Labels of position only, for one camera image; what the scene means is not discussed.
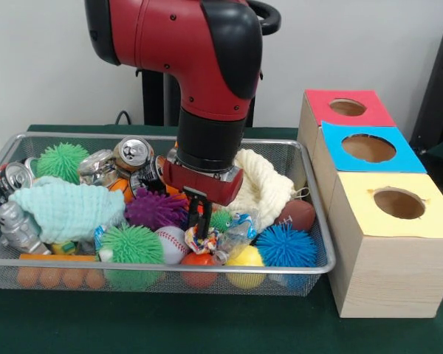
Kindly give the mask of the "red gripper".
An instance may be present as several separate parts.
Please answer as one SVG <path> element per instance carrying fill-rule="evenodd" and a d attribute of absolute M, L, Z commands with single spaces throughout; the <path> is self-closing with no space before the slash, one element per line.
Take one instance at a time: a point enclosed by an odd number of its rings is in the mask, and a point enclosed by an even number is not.
<path fill-rule="evenodd" d="M 199 216 L 199 198 L 191 197 L 188 209 L 188 228 L 198 224 L 197 237 L 206 238 L 210 228 L 212 203 L 227 206 L 238 195 L 241 188 L 244 171 L 237 167 L 225 174 L 226 179 L 215 178 L 206 173 L 200 173 L 184 166 L 165 161 L 163 180 L 166 184 L 204 196 L 208 201 L 202 202 L 203 213 Z"/>

